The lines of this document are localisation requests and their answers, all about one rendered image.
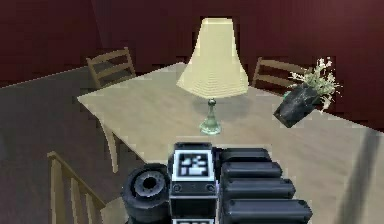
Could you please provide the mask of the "pale wooden dining table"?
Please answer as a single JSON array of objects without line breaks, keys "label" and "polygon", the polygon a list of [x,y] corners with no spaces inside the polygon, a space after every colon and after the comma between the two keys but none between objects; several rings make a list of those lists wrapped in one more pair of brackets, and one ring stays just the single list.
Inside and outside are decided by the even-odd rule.
[{"label": "pale wooden dining table", "polygon": [[177,87],[182,63],[80,97],[80,102],[146,162],[164,162],[179,141],[264,147],[313,210],[311,224],[384,224],[384,133],[313,111],[287,128],[281,99],[251,88],[220,99],[216,136],[199,130],[207,102]]}]

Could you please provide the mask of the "cream shade table lamp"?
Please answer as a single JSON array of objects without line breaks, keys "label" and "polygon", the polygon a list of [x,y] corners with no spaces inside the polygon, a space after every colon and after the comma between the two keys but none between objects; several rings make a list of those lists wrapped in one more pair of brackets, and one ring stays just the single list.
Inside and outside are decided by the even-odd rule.
[{"label": "cream shade table lamp", "polygon": [[200,132],[217,135],[222,128],[216,119],[216,100],[245,94],[248,76],[239,59],[233,20],[204,18],[192,56],[176,85],[207,99],[208,115],[200,124]]}]

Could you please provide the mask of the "house plant in black pot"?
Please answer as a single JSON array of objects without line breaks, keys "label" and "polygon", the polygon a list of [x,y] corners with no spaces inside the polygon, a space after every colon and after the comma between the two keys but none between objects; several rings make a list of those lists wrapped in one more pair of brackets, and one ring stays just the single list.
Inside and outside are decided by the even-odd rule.
[{"label": "house plant in black pot", "polygon": [[292,72],[290,79],[299,84],[289,85],[290,91],[283,95],[283,100],[273,115],[285,127],[291,128],[309,115],[317,106],[323,113],[333,102],[333,96],[339,94],[342,85],[336,81],[330,57],[320,58],[313,70],[303,74]]}]

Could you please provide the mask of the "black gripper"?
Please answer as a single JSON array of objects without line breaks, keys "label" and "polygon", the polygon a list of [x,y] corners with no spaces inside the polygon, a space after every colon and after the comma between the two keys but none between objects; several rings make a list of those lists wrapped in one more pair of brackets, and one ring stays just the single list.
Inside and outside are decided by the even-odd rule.
[{"label": "black gripper", "polygon": [[121,192],[126,224],[171,224],[169,184],[164,164],[148,163],[133,170]]}]

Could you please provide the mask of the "wooden slat-back chair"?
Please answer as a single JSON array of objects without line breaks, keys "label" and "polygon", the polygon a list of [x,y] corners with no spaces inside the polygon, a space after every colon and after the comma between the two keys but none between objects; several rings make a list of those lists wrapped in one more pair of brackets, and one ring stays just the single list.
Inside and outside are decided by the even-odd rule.
[{"label": "wooden slat-back chair", "polygon": [[290,85],[294,84],[294,81],[289,80],[287,77],[280,77],[276,74],[277,70],[287,74],[297,73],[303,75],[311,71],[311,68],[304,68],[287,62],[259,57],[252,77],[251,86],[256,88],[259,83],[267,83],[268,86],[264,88],[264,91],[282,96],[286,90],[290,89]]},{"label": "wooden slat-back chair", "polygon": [[[100,71],[96,70],[97,65],[109,63],[112,59],[119,57],[124,57],[126,61],[123,63],[112,65],[108,68],[104,68]],[[87,58],[86,61],[88,69],[92,75],[93,81],[97,89],[106,88],[110,85],[129,80],[136,76],[136,71],[128,47],[98,55],[94,58]],[[126,71],[126,74],[122,75],[120,78],[110,78],[111,75],[121,73],[123,71]]]},{"label": "wooden slat-back chair", "polygon": [[105,203],[55,152],[49,152],[51,224],[128,224],[120,197]]}]

